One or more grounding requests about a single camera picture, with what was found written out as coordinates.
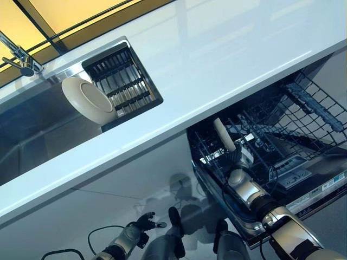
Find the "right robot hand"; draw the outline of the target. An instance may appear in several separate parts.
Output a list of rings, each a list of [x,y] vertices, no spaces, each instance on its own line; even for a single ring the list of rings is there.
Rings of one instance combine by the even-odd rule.
[[[243,146],[238,146],[235,151],[228,152],[226,158],[231,168],[251,168],[254,164],[253,155],[247,148]]]

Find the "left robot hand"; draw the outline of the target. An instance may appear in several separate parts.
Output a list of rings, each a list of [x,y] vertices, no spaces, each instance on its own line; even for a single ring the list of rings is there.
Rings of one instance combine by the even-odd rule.
[[[140,216],[138,220],[134,223],[134,225],[141,231],[149,231],[152,229],[163,229],[167,227],[167,223],[165,222],[154,222],[155,213],[147,212]]]

